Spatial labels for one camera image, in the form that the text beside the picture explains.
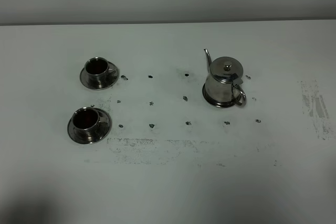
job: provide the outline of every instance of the table surface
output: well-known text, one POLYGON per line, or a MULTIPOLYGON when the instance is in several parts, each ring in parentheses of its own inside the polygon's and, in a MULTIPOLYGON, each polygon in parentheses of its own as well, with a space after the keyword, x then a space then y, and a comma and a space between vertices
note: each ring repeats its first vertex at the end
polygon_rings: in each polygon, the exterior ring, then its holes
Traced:
POLYGON ((335 223, 335 52, 335 20, 0 27, 0 218, 335 223), (245 107, 205 102, 204 48, 241 62, 245 107), (128 80, 85 88, 92 57, 128 80), (91 105, 112 130, 76 144, 91 105))

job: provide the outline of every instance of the teapot knob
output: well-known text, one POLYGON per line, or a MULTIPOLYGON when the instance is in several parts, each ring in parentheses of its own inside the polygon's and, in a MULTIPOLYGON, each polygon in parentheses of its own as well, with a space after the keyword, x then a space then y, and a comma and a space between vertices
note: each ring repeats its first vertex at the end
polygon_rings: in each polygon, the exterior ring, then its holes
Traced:
POLYGON ((224 65, 225 65, 224 70, 225 71, 230 71, 230 68, 232 67, 232 62, 231 61, 225 61, 224 65))

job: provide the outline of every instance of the teapot lid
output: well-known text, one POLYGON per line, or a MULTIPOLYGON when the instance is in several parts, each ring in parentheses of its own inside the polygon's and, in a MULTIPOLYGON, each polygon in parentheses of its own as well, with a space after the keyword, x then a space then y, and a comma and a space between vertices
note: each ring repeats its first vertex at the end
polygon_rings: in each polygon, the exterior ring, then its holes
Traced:
POLYGON ((240 62, 231 57, 220 57, 210 65, 211 75, 220 82, 234 82, 243 76, 243 67, 240 62))

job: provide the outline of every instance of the cup handle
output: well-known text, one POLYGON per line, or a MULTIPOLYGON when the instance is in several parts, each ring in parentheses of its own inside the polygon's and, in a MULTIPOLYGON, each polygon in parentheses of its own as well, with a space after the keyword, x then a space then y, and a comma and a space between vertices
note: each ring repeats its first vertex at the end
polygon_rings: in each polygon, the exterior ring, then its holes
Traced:
POLYGON ((111 67, 109 64, 109 68, 107 69, 108 73, 114 73, 116 72, 116 70, 117 70, 116 68, 111 67))
POLYGON ((242 99, 241 102, 240 102, 240 99, 239 99, 239 100, 235 99, 235 100, 234 100, 234 103, 236 103, 236 104, 239 105, 239 106, 244 106, 244 105, 246 104, 246 95, 245 95, 245 92, 244 92, 244 91, 241 89, 241 87, 240 87, 239 85, 237 85, 237 84, 234 85, 233 88, 239 90, 239 92, 240 92, 240 94, 241 94, 241 99, 242 99))
POLYGON ((107 123, 108 122, 108 119, 106 118, 99 118, 99 123, 107 123))

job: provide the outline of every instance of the teapot spout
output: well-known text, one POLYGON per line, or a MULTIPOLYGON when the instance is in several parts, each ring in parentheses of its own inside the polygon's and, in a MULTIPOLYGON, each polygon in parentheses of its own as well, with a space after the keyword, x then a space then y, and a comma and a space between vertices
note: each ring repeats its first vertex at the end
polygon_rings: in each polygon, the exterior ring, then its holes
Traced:
POLYGON ((211 57, 210 57, 210 54, 209 54, 209 51, 208 49, 204 49, 205 51, 205 55, 206 55, 206 61, 207 61, 207 64, 208 64, 208 72, 210 72, 210 65, 211 65, 211 57))

